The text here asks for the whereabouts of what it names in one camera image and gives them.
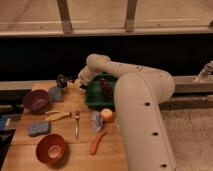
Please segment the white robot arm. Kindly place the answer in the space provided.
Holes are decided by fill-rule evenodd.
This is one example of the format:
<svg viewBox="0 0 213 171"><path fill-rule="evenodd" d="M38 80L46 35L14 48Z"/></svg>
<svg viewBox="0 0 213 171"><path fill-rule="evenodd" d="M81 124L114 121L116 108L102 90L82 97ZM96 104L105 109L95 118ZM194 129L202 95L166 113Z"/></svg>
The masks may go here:
<svg viewBox="0 0 213 171"><path fill-rule="evenodd" d="M114 106L128 171L175 171L175 157L159 109L174 93L173 77L164 70L91 54L78 79L88 85L103 72L117 78Z"/></svg>

